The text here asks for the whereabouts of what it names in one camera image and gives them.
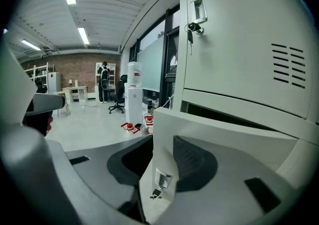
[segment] water bottle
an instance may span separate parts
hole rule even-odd
[[[141,79],[142,64],[138,62],[128,63],[128,85],[139,87],[142,83]]]

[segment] frosted glass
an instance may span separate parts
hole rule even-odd
[[[141,88],[159,92],[161,58],[163,54],[164,36],[154,41],[138,54],[138,62],[142,64]]]

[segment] office chair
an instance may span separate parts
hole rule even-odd
[[[110,106],[109,110],[110,110],[110,114],[112,113],[113,110],[115,109],[119,109],[122,111],[122,113],[124,113],[123,109],[124,106],[120,105],[121,103],[124,103],[125,100],[123,98],[124,92],[125,92],[125,87],[124,87],[124,83],[126,83],[128,81],[128,76],[122,75],[121,79],[118,83],[118,89],[117,89],[117,94],[114,96],[111,96],[111,100],[114,100],[116,102],[116,104],[114,106]]]

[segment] ventilation slot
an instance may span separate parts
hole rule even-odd
[[[298,65],[301,65],[301,66],[305,66],[303,63],[299,63],[299,62],[296,62],[296,61],[291,61],[291,63],[295,63],[295,64],[298,64]]]
[[[292,69],[293,69],[293,71],[297,71],[297,72],[300,72],[300,73],[305,73],[304,71],[301,71],[301,70],[296,69],[296,68],[292,68]]]
[[[287,76],[289,76],[289,74],[288,73],[285,73],[285,72],[282,72],[282,71],[274,71],[275,73],[280,73],[280,74],[283,74],[283,75],[287,75]]]
[[[295,75],[293,75],[293,78],[296,78],[296,79],[299,79],[299,80],[305,81],[305,79],[303,79],[303,78],[300,78],[300,77],[298,77],[298,76],[295,76]]]
[[[300,87],[300,88],[305,88],[304,86],[301,86],[299,84],[295,84],[295,83],[291,83],[291,84],[293,84],[294,86]]]
[[[296,48],[293,48],[293,47],[290,47],[290,49],[295,50],[295,51],[299,51],[299,52],[303,53],[303,51],[300,50],[300,49],[296,49]]]
[[[279,51],[279,50],[274,50],[274,49],[273,49],[273,52],[288,55],[288,53],[287,53],[287,52],[282,52],[282,51]]]
[[[279,45],[279,44],[273,44],[271,43],[272,46],[276,46],[276,47],[284,47],[284,48],[287,48],[286,46],[283,46],[283,45]]]
[[[280,67],[283,67],[283,68],[289,68],[288,66],[286,65],[282,65],[282,64],[278,64],[278,63],[274,63],[275,66],[280,66]]]
[[[290,54],[291,56],[294,56],[294,57],[297,57],[297,58],[300,58],[300,59],[304,59],[302,56],[298,56],[298,55],[295,55],[295,54]]]
[[[284,80],[284,79],[274,78],[274,80],[278,80],[278,81],[282,81],[282,82],[285,82],[285,83],[289,83],[289,81]]]
[[[288,59],[285,59],[285,58],[281,58],[281,57],[277,57],[277,56],[273,56],[273,58],[288,62]]]

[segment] standing person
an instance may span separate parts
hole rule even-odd
[[[106,61],[103,62],[102,66],[98,69],[98,73],[100,74],[99,78],[99,99],[101,103],[108,102],[108,91],[107,88],[109,86],[109,76],[110,69],[106,66],[108,63]]]

